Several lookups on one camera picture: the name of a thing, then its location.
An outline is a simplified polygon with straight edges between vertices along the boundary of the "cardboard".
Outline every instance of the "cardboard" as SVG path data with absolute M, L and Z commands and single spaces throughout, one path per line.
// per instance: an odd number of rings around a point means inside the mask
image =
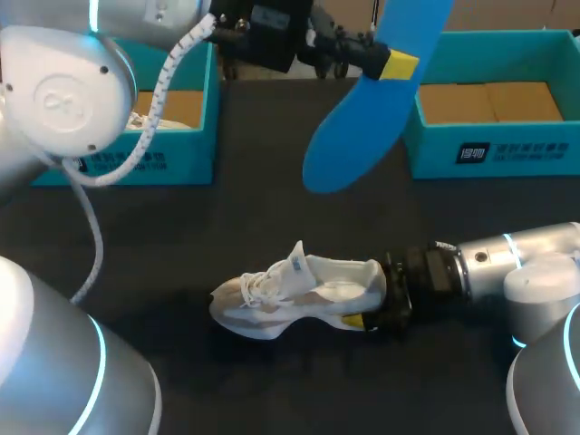
M 420 103 L 428 124 L 563 121 L 544 82 L 428 84 Z
M 420 102 L 428 124 L 496 122 L 483 84 L 423 85 Z
M 556 0 L 547 26 L 551 29 L 580 29 L 580 1 Z
M 147 115 L 153 100 L 153 92 L 139 92 L 139 98 L 133 111 Z M 163 119 L 176 121 L 197 129 L 203 112 L 203 92 L 169 91 Z
M 563 121 L 544 82 L 488 83 L 486 89 L 499 122 Z

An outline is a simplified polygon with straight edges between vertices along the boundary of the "blue insole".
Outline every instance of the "blue insole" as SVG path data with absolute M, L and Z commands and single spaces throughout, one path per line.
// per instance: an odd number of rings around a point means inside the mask
M 419 57 L 419 65 L 409 81 L 377 82 L 361 77 L 312 138 L 303 169 L 309 190 L 329 193 L 343 189 L 391 149 L 405 128 L 453 2 L 387 0 L 376 39 L 393 50 Z

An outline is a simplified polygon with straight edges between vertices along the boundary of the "sneaker upper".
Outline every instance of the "sneaker upper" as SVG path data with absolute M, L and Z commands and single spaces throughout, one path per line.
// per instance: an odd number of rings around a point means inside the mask
M 125 130 L 144 130 L 147 117 L 132 112 Z M 161 120 L 159 122 L 158 130 L 191 130 L 191 127 L 181 122 Z
M 374 311 L 386 296 L 379 263 L 305 256 L 302 242 L 266 272 L 243 274 L 212 293 L 210 312 L 221 323 L 257 328 L 302 317 Z

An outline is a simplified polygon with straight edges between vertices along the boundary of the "shoelace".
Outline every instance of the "shoelace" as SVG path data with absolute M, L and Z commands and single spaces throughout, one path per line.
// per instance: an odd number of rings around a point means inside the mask
M 243 274 L 240 277 L 241 292 L 244 298 L 244 306 L 258 308 L 260 305 L 289 306 L 294 302 L 286 301 L 286 296 L 280 294 L 280 287 L 266 289 L 263 283 L 272 278 L 272 274 L 278 270 L 286 260 L 278 261 L 270 266 L 265 272 L 256 274 Z
M 24 140 L 23 143 L 47 167 L 51 169 L 62 168 L 59 161 L 47 155 L 42 150 L 37 149 L 27 140 Z M 94 262 L 92 263 L 91 272 L 89 273 L 89 276 L 82 284 L 81 288 L 77 290 L 77 292 L 71 298 L 71 302 L 74 305 L 78 305 L 82 302 L 82 300 L 86 297 L 86 295 L 89 294 L 95 282 L 97 281 L 97 278 L 99 277 L 99 274 L 102 269 L 102 262 L 104 259 L 104 243 L 102 241 L 102 233 L 101 227 L 99 226 L 99 219 L 97 218 L 97 215 L 94 212 L 94 208 L 92 207 L 91 200 L 89 199 L 87 193 L 84 191 L 84 188 L 81 186 L 79 182 L 70 177 L 66 172 L 63 173 L 69 180 L 69 183 L 71 183 L 72 191 L 74 192 L 74 195 L 79 199 L 82 210 L 84 211 L 84 214 L 87 217 L 89 227 L 91 228 L 95 248 Z

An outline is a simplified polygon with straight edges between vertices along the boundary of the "white cable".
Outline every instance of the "white cable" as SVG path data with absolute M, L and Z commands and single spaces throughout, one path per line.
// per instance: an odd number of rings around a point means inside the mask
M 143 133 L 140 135 L 139 141 L 130 156 L 116 170 L 99 177 L 87 177 L 79 172 L 74 164 L 74 160 L 63 159 L 63 168 L 70 178 L 76 180 L 87 188 L 110 186 L 126 177 L 139 164 L 140 160 L 145 155 L 145 152 L 149 149 L 153 136 L 155 136 L 155 132 L 160 124 L 169 92 L 169 84 L 173 79 L 173 74 L 178 69 L 179 64 L 185 55 L 196 45 L 210 37 L 215 28 L 216 17 L 212 14 L 207 14 L 169 53 L 169 56 L 161 69 L 161 74 L 159 75 L 157 84 L 155 85 L 153 101 L 151 103 Z
M 92 264 L 92 270 L 89 273 L 89 276 L 84 281 L 82 287 L 77 291 L 71 299 L 71 302 L 74 305 L 78 305 L 82 300 L 85 298 L 87 294 L 92 289 L 92 286 L 97 281 L 99 277 L 99 273 L 101 272 L 102 268 L 102 261 L 104 259 L 104 245 L 102 243 L 102 234 L 101 228 L 99 227 L 99 219 L 94 213 L 94 208 L 92 207 L 91 201 L 87 196 L 87 193 L 82 188 L 81 184 L 79 184 L 75 179 L 68 177 L 69 181 L 71 182 L 72 190 L 74 194 L 79 199 L 82 205 L 82 209 L 84 210 L 84 214 L 89 221 L 89 226 L 91 227 L 92 236 L 94 239 L 94 262 Z
M 95 248 L 94 262 L 92 263 L 92 270 L 89 273 L 89 276 L 84 281 L 84 284 L 81 286 L 81 288 L 74 294 L 74 296 L 71 299 L 71 302 L 74 305 L 78 305 L 80 302 L 82 302 L 85 296 L 89 294 L 89 292 L 92 289 L 92 286 L 97 281 L 99 273 L 101 272 L 102 269 L 102 262 L 104 259 L 104 244 L 102 242 L 102 232 L 101 227 L 99 226 L 99 219 L 97 218 L 94 212 L 91 200 L 87 196 L 87 193 L 84 191 L 84 188 L 82 188 L 79 182 L 70 177 L 66 173 L 66 171 L 63 170 L 62 165 L 60 165 L 56 159 L 51 157 L 43 150 L 39 150 L 28 140 L 23 140 L 23 143 L 26 144 L 27 148 L 43 164 L 45 164 L 49 168 L 60 169 L 63 172 L 63 174 L 67 177 L 67 179 L 71 183 L 72 191 L 74 192 L 74 195 L 79 199 L 82 210 L 84 211 L 84 214 L 87 217 L 87 220 L 89 221 L 89 227 L 91 227 L 92 238 L 94 240 L 94 248 Z

